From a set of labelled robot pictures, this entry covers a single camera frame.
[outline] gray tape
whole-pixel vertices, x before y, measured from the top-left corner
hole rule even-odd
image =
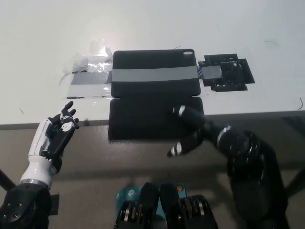
[[[113,69],[113,82],[151,82],[198,78],[196,66],[156,69]]]

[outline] white table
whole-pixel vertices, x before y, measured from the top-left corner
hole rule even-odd
[[[193,48],[196,57],[236,53],[255,84],[216,93],[203,87],[204,112],[303,115],[303,0],[17,0],[0,3],[0,128],[33,128],[67,103],[63,64],[92,40],[112,51]],[[78,99],[81,121],[106,125],[109,99]]]

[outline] black plastic piece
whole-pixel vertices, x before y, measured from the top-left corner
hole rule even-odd
[[[114,229],[153,229],[159,201],[159,189],[153,183],[145,183],[139,201],[123,202]]]
[[[172,184],[162,184],[160,202],[168,229],[218,229],[210,205],[202,195],[179,199]]]
[[[255,83],[246,59],[238,59],[237,54],[204,56],[205,61],[198,62],[203,72],[203,84],[216,92],[247,91],[246,84]],[[216,77],[204,74],[204,68],[219,66],[221,75]]]
[[[50,216],[58,215],[58,208],[59,208],[59,194],[52,195],[52,209],[50,211]]]
[[[180,139],[196,128],[172,116],[174,106],[186,105],[203,114],[199,97],[113,99],[110,103],[109,140]]]

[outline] robotic arm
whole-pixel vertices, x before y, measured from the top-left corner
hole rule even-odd
[[[73,118],[76,110],[69,112],[72,105],[73,101],[60,114],[39,124],[30,147],[29,166],[0,208],[1,229],[48,228],[52,177],[60,171],[63,150],[79,128],[78,119]]]
[[[288,199],[274,150],[250,131],[216,126],[192,108],[175,107],[173,113],[197,131],[178,142],[168,156],[187,154],[203,139],[211,141],[227,158],[237,211],[248,228],[288,229],[285,217]]]

